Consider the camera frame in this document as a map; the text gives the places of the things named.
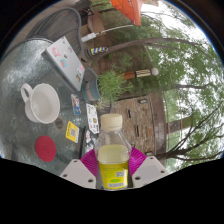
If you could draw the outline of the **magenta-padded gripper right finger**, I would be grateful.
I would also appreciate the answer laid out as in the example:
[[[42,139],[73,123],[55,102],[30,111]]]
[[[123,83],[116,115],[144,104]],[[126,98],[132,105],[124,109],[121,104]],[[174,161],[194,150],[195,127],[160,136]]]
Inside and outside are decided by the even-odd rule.
[[[155,156],[146,156],[133,148],[129,160],[129,173],[134,188],[140,188],[168,175]]]

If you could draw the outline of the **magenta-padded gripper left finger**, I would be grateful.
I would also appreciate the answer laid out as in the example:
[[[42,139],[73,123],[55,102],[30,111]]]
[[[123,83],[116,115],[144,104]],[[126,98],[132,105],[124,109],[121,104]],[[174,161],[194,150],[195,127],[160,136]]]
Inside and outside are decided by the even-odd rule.
[[[98,176],[98,161],[94,150],[81,159],[73,159],[60,177],[84,188],[95,189]]]

